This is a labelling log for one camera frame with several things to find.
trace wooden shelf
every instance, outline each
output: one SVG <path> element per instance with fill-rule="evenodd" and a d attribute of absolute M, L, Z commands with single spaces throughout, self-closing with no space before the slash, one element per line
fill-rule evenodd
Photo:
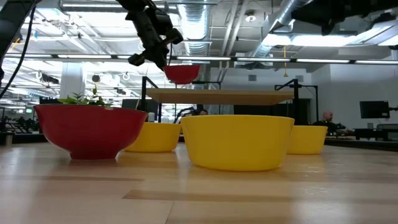
<path fill-rule="evenodd" d="M 292 91 L 187 90 L 150 88 L 147 95 L 159 103 L 203 105 L 275 105 L 294 97 Z"/>

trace black frame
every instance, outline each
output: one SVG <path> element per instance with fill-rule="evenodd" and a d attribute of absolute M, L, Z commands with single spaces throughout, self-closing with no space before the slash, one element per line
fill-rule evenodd
<path fill-rule="evenodd" d="M 294 98 L 293 98 L 293 107 L 294 107 L 294 119 L 295 124 L 303 124 L 300 119 L 300 98 L 299 98 L 299 88 L 302 87 L 313 87 L 315 89 L 315 104 L 317 109 L 317 121 L 319 121 L 319 102 L 318 102 L 318 86 L 317 85 L 301 85 L 299 84 L 299 80 L 294 78 L 291 81 L 283 84 L 283 85 L 275 85 L 274 90 L 279 91 L 285 87 L 294 89 Z"/>
<path fill-rule="evenodd" d="M 150 78 L 148 77 L 142 77 L 142 86 L 141 86 L 141 106 L 140 110 L 141 111 L 146 111 L 146 96 L 147 96 L 147 83 L 151 84 L 155 88 L 159 88 Z M 206 81 L 193 81 L 192 84 L 208 84 L 208 83 L 214 83 L 218 84 L 219 89 L 221 89 L 221 82 L 206 82 Z M 162 122 L 162 103 L 159 103 L 159 110 L 157 113 L 157 122 L 161 123 Z"/>

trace white column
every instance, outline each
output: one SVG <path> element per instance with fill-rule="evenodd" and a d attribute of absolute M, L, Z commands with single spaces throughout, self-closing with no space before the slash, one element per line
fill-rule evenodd
<path fill-rule="evenodd" d="M 83 95 L 86 88 L 86 73 L 83 63 L 63 62 L 61 77 L 60 99 L 67 96 L 72 97 L 72 93 Z"/>

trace yellow bowl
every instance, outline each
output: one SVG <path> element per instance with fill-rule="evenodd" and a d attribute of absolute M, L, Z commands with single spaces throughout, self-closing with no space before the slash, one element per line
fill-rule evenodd
<path fill-rule="evenodd" d="M 312 155 L 322 152 L 328 127 L 294 126 L 288 154 Z"/>
<path fill-rule="evenodd" d="M 145 123 L 137 140 L 127 152 L 169 152 L 177 147 L 181 125 Z"/>
<path fill-rule="evenodd" d="M 276 116 L 184 117 L 181 125 L 190 160 L 231 171 L 278 168 L 289 146 L 294 119 Z"/>

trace green leaves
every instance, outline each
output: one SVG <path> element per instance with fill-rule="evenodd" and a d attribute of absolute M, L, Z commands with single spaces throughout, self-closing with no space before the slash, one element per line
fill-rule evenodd
<path fill-rule="evenodd" d="M 93 89 L 93 95 L 91 97 L 85 97 L 78 93 L 72 93 L 73 97 L 68 96 L 66 99 L 59 99 L 58 101 L 63 104 L 71 104 L 71 105 L 96 105 L 96 106 L 111 106 L 111 103 L 105 103 L 102 97 L 97 95 L 97 86 Z"/>

